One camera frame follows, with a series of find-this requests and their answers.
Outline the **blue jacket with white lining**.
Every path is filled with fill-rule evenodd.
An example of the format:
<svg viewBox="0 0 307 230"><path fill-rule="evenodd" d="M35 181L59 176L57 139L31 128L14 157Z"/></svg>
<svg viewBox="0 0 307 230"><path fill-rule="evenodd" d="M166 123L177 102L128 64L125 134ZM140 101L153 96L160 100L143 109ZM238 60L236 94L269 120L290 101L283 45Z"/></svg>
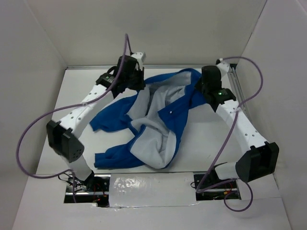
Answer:
<svg viewBox="0 0 307 230"><path fill-rule="evenodd" d="M195 85L201 73L183 69L145 80L145 88L102 109L90 122L93 131L129 129L133 138L94 157L98 169L147 165L166 168L176 156L189 110L206 103Z"/></svg>

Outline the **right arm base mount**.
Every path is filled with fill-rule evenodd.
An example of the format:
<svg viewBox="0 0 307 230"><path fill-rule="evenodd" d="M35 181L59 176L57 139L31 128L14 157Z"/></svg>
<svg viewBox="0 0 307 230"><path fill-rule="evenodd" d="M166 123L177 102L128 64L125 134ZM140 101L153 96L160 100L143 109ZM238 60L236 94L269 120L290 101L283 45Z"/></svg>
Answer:
<svg viewBox="0 0 307 230"><path fill-rule="evenodd" d="M212 186L214 184L220 183L222 180L218 179L215 175L209 175L204 183L201 185L200 189ZM216 187L213 187L209 190L206 190L203 193L196 193L197 201L208 201L208 200L223 200L224 197L230 194L227 199L239 199L240 195L238 192L238 185L236 182L229 182L227 184L222 184Z"/></svg>

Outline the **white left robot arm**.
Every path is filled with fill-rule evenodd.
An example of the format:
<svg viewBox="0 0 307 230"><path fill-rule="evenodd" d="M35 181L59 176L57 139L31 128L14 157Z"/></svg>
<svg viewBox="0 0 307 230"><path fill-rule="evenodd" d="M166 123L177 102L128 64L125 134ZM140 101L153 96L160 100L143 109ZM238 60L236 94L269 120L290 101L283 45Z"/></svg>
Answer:
<svg viewBox="0 0 307 230"><path fill-rule="evenodd" d="M142 90L144 84L143 52L121 56L118 64L102 74L95 85L82 100L81 106L73 109L59 121L47 123L49 146L66 162L74 172L77 185L84 191L90 191L98 178L83 157L84 145L79 137L92 119L107 104L111 103L126 89Z"/></svg>

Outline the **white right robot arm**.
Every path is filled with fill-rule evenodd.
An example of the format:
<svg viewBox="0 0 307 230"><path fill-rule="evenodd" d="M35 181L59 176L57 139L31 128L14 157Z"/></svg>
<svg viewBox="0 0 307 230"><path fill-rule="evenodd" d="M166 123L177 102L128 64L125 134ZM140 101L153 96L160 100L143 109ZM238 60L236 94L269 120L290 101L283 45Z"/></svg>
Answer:
<svg viewBox="0 0 307 230"><path fill-rule="evenodd" d="M222 77L229 70L229 65L223 62L204 66L196 84L213 111L226 122L242 151L238 161L214 166L215 173L210 175L209 182L215 188L225 184L226 179L247 183L274 173L279 155L278 145L269 143L256 130L232 91L222 87Z"/></svg>

